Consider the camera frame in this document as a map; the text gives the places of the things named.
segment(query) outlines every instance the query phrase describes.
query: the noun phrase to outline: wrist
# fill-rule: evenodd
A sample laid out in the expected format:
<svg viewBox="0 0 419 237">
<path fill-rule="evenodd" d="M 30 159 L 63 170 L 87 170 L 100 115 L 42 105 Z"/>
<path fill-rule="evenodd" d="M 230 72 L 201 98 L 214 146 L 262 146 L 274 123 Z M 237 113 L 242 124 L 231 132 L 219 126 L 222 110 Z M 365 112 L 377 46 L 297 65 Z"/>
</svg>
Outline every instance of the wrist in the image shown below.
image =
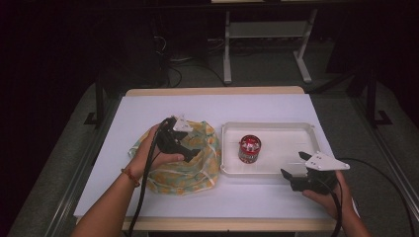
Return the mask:
<svg viewBox="0 0 419 237">
<path fill-rule="evenodd" d="M 139 180 L 144 174 L 144 166 L 145 164 L 137 164 L 130 162 L 126 165 L 126 170 L 130 170 L 131 175 L 135 177 L 136 180 Z"/>
</svg>

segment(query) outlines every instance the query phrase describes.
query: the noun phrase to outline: wooden table edge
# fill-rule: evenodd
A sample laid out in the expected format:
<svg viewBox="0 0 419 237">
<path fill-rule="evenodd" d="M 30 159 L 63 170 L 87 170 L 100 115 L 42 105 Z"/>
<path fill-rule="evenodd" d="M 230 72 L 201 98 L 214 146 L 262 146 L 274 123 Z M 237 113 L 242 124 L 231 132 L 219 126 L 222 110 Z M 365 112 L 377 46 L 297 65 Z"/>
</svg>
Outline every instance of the wooden table edge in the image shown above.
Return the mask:
<svg viewBox="0 0 419 237">
<path fill-rule="evenodd" d="M 313 232 L 332 231 L 333 219 L 278 219 L 278 218 L 183 218 L 140 217 L 134 230 L 141 231 L 248 231 L 248 232 Z M 130 218 L 123 229 L 129 229 Z"/>
<path fill-rule="evenodd" d="M 126 96 L 304 94 L 298 86 L 131 89 Z"/>
</svg>

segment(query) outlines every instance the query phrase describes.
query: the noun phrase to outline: plastic bag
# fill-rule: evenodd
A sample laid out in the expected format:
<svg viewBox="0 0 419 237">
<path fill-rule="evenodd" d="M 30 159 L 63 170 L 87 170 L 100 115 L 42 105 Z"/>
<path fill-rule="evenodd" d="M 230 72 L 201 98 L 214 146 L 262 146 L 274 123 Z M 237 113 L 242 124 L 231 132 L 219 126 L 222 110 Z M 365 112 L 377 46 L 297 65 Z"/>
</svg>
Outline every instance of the plastic bag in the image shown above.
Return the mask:
<svg viewBox="0 0 419 237">
<path fill-rule="evenodd" d="M 181 161 L 161 165 L 150 171 L 147 186 L 156 193 L 165 195 L 187 195 L 211 189 L 219 174 L 221 150 L 215 130 L 206 121 L 189 121 L 194 129 L 181 140 L 181 144 L 192 150 L 201 149 L 189 163 Z M 132 158 L 148 131 L 129 150 Z"/>
</svg>

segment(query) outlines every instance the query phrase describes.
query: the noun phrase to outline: table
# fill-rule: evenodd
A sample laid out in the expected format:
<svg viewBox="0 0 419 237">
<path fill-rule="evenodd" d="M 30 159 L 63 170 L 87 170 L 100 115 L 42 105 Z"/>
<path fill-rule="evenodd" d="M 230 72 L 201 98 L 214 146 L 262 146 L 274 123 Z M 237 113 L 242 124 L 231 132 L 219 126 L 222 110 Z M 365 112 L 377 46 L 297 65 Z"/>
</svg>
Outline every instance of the table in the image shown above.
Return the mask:
<svg viewBox="0 0 419 237">
<path fill-rule="evenodd" d="M 257 113 L 237 111 L 243 100 Z M 81 217 L 120 174 L 127 152 L 154 124 L 172 115 L 206 120 L 220 134 L 227 121 L 296 121 L 316 127 L 322 152 L 332 155 L 308 95 L 299 87 L 132 90 L 123 97 L 86 188 L 74 212 Z M 136 208 L 134 192 L 123 229 Z M 215 188 L 182 197 L 147 190 L 135 230 L 143 231 L 330 231 L 335 221 L 280 175 L 269 178 L 220 174 Z"/>
</svg>

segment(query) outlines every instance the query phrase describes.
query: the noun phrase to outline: bracelet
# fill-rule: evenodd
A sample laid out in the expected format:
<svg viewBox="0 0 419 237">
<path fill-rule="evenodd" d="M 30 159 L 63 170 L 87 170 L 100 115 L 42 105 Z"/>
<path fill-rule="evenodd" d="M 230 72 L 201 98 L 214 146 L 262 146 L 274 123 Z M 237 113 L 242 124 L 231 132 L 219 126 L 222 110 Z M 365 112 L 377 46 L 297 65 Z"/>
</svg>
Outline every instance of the bracelet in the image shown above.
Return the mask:
<svg viewBox="0 0 419 237">
<path fill-rule="evenodd" d="M 128 175 L 129 179 L 135 183 L 135 187 L 139 187 L 139 181 L 130 173 L 130 169 L 121 169 L 121 172 Z"/>
</svg>

